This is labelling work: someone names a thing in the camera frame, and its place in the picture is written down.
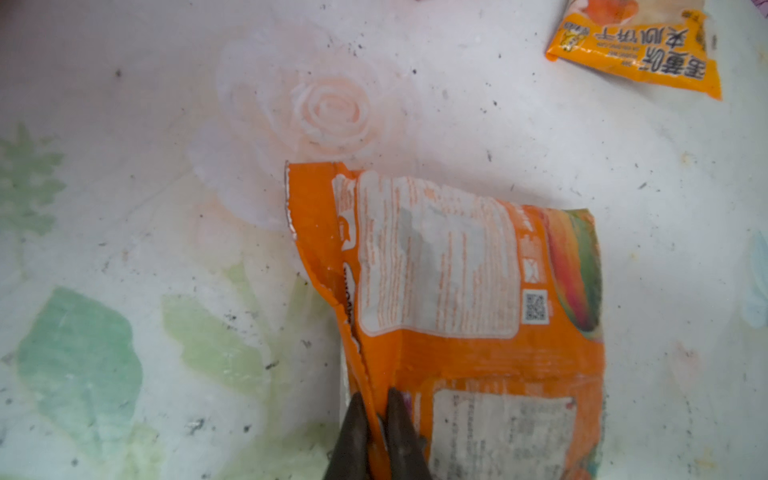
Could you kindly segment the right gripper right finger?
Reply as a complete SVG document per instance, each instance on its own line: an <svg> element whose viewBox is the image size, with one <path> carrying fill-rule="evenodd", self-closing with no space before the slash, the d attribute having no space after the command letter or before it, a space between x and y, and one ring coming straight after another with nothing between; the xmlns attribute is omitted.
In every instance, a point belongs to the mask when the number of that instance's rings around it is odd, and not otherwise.
<svg viewBox="0 0 768 480"><path fill-rule="evenodd" d="M402 394L388 390L386 443L392 480L431 480L431 474Z"/></svg>

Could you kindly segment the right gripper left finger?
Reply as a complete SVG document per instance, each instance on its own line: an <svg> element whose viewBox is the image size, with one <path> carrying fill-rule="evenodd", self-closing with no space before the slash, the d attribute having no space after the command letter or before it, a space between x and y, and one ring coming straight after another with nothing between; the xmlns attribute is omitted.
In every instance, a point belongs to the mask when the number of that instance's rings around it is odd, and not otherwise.
<svg viewBox="0 0 768 480"><path fill-rule="evenodd" d="M351 397L323 479L367 479L368 436L364 400L361 393L357 392Z"/></svg>

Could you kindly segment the orange white snack bag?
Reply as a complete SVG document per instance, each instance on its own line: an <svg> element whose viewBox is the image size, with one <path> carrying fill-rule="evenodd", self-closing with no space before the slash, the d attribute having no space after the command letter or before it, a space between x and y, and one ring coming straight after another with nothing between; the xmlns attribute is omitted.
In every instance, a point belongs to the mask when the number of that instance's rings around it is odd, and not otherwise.
<svg viewBox="0 0 768 480"><path fill-rule="evenodd" d="M286 213L334 309L373 479L394 475L389 393L434 479L592 479L603 427L592 214L413 177L290 163Z"/></svg>

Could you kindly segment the small orange snack packet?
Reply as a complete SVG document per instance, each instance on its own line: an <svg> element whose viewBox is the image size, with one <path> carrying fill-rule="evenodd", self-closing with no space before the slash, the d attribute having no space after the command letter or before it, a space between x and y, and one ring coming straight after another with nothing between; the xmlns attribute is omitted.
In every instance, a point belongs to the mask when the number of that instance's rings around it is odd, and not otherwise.
<svg viewBox="0 0 768 480"><path fill-rule="evenodd" d="M545 56L720 101L715 43L703 1L570 1Z"/></svg>

